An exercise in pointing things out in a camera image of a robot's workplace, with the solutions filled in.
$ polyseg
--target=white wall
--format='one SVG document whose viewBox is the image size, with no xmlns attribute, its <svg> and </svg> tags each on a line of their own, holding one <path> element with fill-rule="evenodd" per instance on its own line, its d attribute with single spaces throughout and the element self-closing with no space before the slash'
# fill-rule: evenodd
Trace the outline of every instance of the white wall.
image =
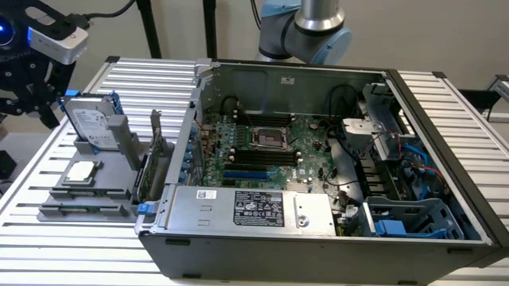
<svg viewBox="0 0 509 286">
<path fill-rule="evenodd" d="M 43 0 L 66 13 L 114 11 L 126 0 Z M 352 45 L 341 64 L 442 71 L 462 88 L 483 88 L 509 73 L 507 0 L 341 0 Z M 162 56 L 205 56 L 201 0 L 152 0 Z M 249 60 L 257 30 L 248 0 L 217 0 L 220 58 Z M 72 88 L 82 89 L 108 55 L 148 57 L 136 7 L 116 19 L 96 19 Z M 9 130 L 38 130 L 35 120 L 9 118 Z"/>
</svg>

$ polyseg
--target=warning label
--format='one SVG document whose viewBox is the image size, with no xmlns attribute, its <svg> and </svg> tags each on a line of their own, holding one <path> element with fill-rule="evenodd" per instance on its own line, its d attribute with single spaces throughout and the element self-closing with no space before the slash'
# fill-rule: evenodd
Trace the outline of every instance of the warning label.
<svg viewBox="0 0 509 286">
<path fill-rule="evenodd" d="M 284 227 L 280 192 L 235 192 L 232 222 L 245 226 Z"/>
</svg>

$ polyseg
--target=motherboard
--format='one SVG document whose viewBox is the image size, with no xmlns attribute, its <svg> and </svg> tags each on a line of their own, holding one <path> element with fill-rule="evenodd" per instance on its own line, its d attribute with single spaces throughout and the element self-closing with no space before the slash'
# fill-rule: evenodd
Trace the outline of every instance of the motherboard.
<svg viewBox="0 0 509 286">
<path fill-rule="evenodd" d="M 315 116 L 205 114 L 202 186 L 277 189 L 333 194 L 324 175 L 335 168 L 327 131 Z"/>
</svg>

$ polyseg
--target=hard drive label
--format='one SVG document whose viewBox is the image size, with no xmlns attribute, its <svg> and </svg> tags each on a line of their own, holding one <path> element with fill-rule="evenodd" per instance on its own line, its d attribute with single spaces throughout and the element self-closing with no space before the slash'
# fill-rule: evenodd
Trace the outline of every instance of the hard drive label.
<svg viewBox="0 0 509 286">
<path fill-rule="evenodd" d="M 232 222 L 235 225 L 283 228 L 283 194 L 235 191 Z"/>
<path fill-rule="evenodd" d="M 88 142 L 97 148 L 117 149 L 113 133 L 104 114 L 97 110 L 73 109 L 76 125 Z"/>
</svg>

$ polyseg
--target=black stand pole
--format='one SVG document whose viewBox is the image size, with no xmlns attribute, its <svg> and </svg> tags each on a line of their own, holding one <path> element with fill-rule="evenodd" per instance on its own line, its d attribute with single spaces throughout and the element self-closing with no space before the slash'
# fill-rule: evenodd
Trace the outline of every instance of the black stand pole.
<svg viewBox="0 0 509 286">
<path fill-rule="evenodd" d="M 202 0 L 202 18 L 205 22 L 206 57 L 217 58 L 217 40 L 214 36 L 214 0 Z"/>
<path fill-rule="evenodd" d="M 161 58 L 150 0 L 136 0 L 136 5 L 141 14 L 142 28 L 144 28 L 144 34 L 146 36 L 148 49 L 150 50 L 150 57 Z"/>
</svg>

